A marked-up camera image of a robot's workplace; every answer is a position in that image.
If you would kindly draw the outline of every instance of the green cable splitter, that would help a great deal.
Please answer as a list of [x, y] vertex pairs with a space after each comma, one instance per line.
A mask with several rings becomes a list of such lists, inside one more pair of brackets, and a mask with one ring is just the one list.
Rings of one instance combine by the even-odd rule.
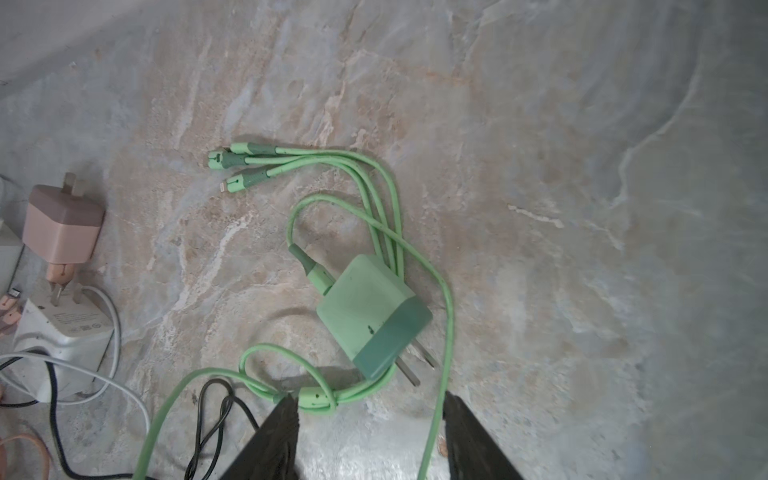
[[[247, 349], [240, 357], [237, 372], [227, 369], [206, 368], [185, 376], [171, 392], [155, 416], [147, 438], [141, 449], [134, 471], [133, 480], [143, 480], [147, 474], [149, 460], [157, 436], [171, 406], [184, 388], [199, 376], [226, 376], [239, 380], [257, 396], [275, 403], [289, 392], [279, 392], [271, 386], [246, 374], [246, 361], [258, 351], [281, 353], [301, 365], [319, 384], [317, 387], [303, 387], [295, 396], [299, 408], [310, 413], [335, 412], [338, 405], [364, 399], [378, 392], [395, 374], [398, 367], [409, 380], [418, 380], [405, 364], [399, 361], [404, 348], [413, 343], [433, 367], [437, 362], [429, 355], [415, 336], [429, 323], [432, 313], [427, 306], [406, 286], [403, 251], [412, 254], [437, 280], [445, 296], [446, 329], [445, 353], [435, 412], [422, 455], [418, 480], [426, 477], [429, 460], [435, 447], [445, 391], [448, 387], [451, 359], [453, 354], [453, 300], [448, 284], [437, 269], [410, 243], [402, 237], [402, 218], [395, 182], [382, 166], [365, 155], [345, 150], [305, 150], [283, 148], [254, 143], [235, 143], [230, 148], [212, 151], [208, 154], [208, 166], [213, 170], [231, 167], [249, 167], [237, 175], [227, 178], [221, 184], [221, 191], [236, 193], [248, 187], [269, 180], [276, 175], [313, 164], [327, 164], [346, 172], [357, 184], [363, 209], [328, 194], [314, 194], [301, 200], [292, 210], [288, 219], [286, 239], [288, 251], [301, 262], [309, 281], [323, 295], [317, 313], [341, 345], [346, 355], [366, 377], [363, 382], [341, 390], [333, 390], [322, 374], [296, 353], [271, 343], [259, 343]], [[375, 185], [361, 164], [373, 167], [384, 178], [392, 199], [394, 230], [390, 229], [386, 210]], [[335, 204], [364, 220], [370, 230], [376, 255], [358, 255], [336, 280], [321, 264], [313, 260], [293, 242], [293, 225], [301, 210], [315, 202]], [[373, 213], [371, 202], [376, 209]]]

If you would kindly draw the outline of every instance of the gray marble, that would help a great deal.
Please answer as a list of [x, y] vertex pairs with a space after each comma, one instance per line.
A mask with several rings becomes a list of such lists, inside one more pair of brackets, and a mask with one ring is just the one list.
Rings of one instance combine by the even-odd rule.
[[[765, 478], [767, 31], [765, 2], [747, 0], [190, 2], [0, 101], [2, 214], [20, 230], [31, 186], [68, 170], [106, 204], [80, 278], [118, 305], [118, 375], [151, 409], [255, 342], [343, 385], [353, 366], [284, 229], [300, 198], [354, 185], [309, 167], [223, 195], [206, 152], [252, 138], [367, 152], [450, 282], [451, 390], [524, 477]], [[330, 206], [296, 238], [334, 273], [372, 251]], [[441, 353], [444, 301], [407, 265], [435, 313], [420, 339]], [[43, 268], [27, 253], [16, 281], [30, 290]], [[406, 359], [421, 388], [398, 375], [302, 416], [305, 478], [415, 478], [437, 374]], [[252, 367], [306, 380], [276, 356]], [[158, 478], [182, 476], [201, 384], [170, 414]], [[258, 418], [271, 409], [240, 391]], [[219, 472], [250, 437], [233, 415]], [[61, 417], [73, 468], [133, 468], [143, 424], [120, 393]], [[45, 418], [0, 412], [0, 435], [19, 423], [50, 446]], [[35, 452], [13, 448], [13, 478], [29, 478]], [[430, 478], [448, 478], [437, 453]]]

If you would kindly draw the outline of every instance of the green connector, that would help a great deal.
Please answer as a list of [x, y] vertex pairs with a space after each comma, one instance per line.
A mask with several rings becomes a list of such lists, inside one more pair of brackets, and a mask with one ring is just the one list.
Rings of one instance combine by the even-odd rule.
[[252, 144], [250, 142], [238, 142], [230, 145], [234, 154], [256, 155], [259, 157], [274, 157], [277, 155], [274, 145]]
[[[248, 187], [252, 187], [253, 185], [260, 184], [265, 180], [269, 180], [266, 171], [266, 168], [247, 168], [241, 171], [238, 175], [227, 178], [227, 190], [233, 194], [240, 190], [245, 190]], [[221, 191], [224, 191], [224, 185], [225, 184], [221, 184]]]
[[317, 288], [317, 291], [322, 295], [325, 295], [328, 293], [328, 290], [331, 290], [336, 279], [333, 278], [333, 275], [328, 273], [328, 270], [326, 270], [324, 266], [313, 260], [312, 257], [307, 255], [306, 252], [301, 250], [295, 243], [290, 244], [288, 251], [301, 262], [301, 265], [304, 267], [306, 278], [308, 278], [315, 288]]
[[233, 154], [226, 150], [214, 150], [208, 153], [208, 168], [226, 170], [230, 167], [245, 167], [245, 155]]
[[299, 408], [300, 409], [318, 409], [327, 407], [328, 397], [319, 386], [303, 386], [299, 389]]

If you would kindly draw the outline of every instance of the green charger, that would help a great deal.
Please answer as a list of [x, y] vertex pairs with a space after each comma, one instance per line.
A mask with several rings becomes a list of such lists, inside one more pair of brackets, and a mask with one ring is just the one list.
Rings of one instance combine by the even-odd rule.
[[368, 380], [378, 379], [432, 320], [426, 304], [375, 255], [358, 255], [334, 281], [295, 243], [288, 251], [325, 296], [317, 315]]

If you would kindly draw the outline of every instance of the green charging cable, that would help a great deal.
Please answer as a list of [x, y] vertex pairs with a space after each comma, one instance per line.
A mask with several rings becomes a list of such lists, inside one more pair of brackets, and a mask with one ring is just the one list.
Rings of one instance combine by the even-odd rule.
[[[362, 161], [363, 163], [373, 166], [385, 179], [385, 182], [389, 187], [390, 196], [392, 198], [392, 210], [394, 214], [393, 220], [395, 224], [394, 231], [391, 230], [388, 226], [389, 224], [386, 219], [386, 212], [384, 211], [383, 204], [376, 192], [375, 187], [373, 186], [373, 183], [370, 181], [370, 178], [367, 176], [367, 174], [362, 169], [360, 169], [359, 165], [355, 161]], [[359, 208], [354, 207], [344, 200], [327, 194], [310, 195], [309, 197], [301, 200], [291, 211], [290, 218], [288, 220], [286, 238], [289, 245], [293, 244], [293, 225], [301, 213], [301, 210], [315, 202], [328, 202], [349, 211], [350, 213], [364, 220], [369, 225], [372, 241], [374, 244], [374, 250], [376, 251], [377, 256], [382, 259], [383, 252], [379, 243], [379, 232], [383, 234], [385, 247], [388, 253], [387, 256], [390, 260], [389, 267], [401, 279], [405, 274], [403, 258], [403, 249], [405, 249], [408, 250], [408, 252], [412, 254], [435, 277], [438, 284], [440, 285], [443, 296], [445, 297], [445, 353], [443, 356], [443, 367], [440, 377], [437, 403], [435, 405], [435, 413], [432, 417], [432, 422], [429, 427], [427, 443], [422, 455], [422, 462], [419, 467], [419, 475], [417, 477], [418, 480], [424, 480], [426, 478], [427, 470], [429, 469], [429, 461], [432, 457], [432, 451], [435, 448], [435, 440], [437, 439], [440, 421], [442, 420], [442, 404], [445, 401], [445, 392], [448, 388], [451, 360], [453, 356], [453, 300], [448, 284], [442, 278], [437, 269], [414, 246], [402, 238], [402, 218], [399, 211], [399, 201], [397, 198], [394, 181], [389, 176], [389, 173], [387, 173], [386, 170], [384, 170], [381, 165], [379, 165], [374, 160], [371, 160], [364, 155], [348, 151], [300, 150], [249, 143], [232, 144], [231, 151], [229, 152], [211, 152], [211, 155], [209, 155], [209, 166], [212, 168], [221, 169], [237, 165], [249, 164], [277, 165], [277, 167], [266, 170], [254, 169], [258, 171], [245, 170], [244, 172], [240, 173], [242, 176], [238, 175], [228, 179], [227, 185], [233, 184], [234, 182], [231, 183], [230, 180], [239, 177], [240, 184], [245, 184], [244, 187], [248, 187], [254, 184], [258, 184], [267, 178], [271, 178], [275, 175], [293, 170], [294, 168], [310, 164], [328, 164], [334, 167], [338, 167], [348, 173], [356, 182], [360, 190], [360, 194], [363, 199], [362, 202], [364, 210], [360, 210]], [[368, 199], [369, 194], [371, 195], [373, 203], [376, 206], [376, 213], [379, 215], [379, 219], [376, 219], [373, 216], [372, 208]], [[393, 244], [395, 250], [394, 258], [391, 254]], [[258, 351], [271, 351], [284, 355], [286, 358], [302, 366], [317, 381], [319, 385], [318, 387], [304, 387], [300, 390], [299, 393], [300, 408], [303, 411], [309, 413], [332, 413], [340, 404], [364, 399], [365, 397], [370, 396], [383, 388], [396, 371], [396, 367], [392, 365], [385, 371], [382, 376], [376, 380], [361, 382], [347, 389], [334, 391], [330, 388], [328, 382], [323, 378], [323, 375], [298, 354], [271, 343], [260, 343], [252, 346], [240, 357], [239, 372], [218, 368], [198, 369], [185, 376], [181, 382], [179, 382], [179, 384], [170, 393], [165, 403], [160, 407], [157, 415], [152, 421], [149, 433], [147, 434], [147, 438], [144, 440], [141, 453], [137, 460], [136, 469], [134, 470], [134, 475], [132, 477], [133, 480], [144, 480], [146, 477], [152, 451], [154, 450], [157, 437], [160, 434], [163, 422], [165, 421], [171, 406], [173, 406], [181, 392], [184, 391], [189, 383], [197, 377], [215, 375], [226, 376], [231, 379], [240, 380], [255, 395], [275, 403], [279, 402], [286, 395], [285, 392], [279, 392], [271, 386], [268, 386], [246, 374], [245, 365], [248, 357]]]

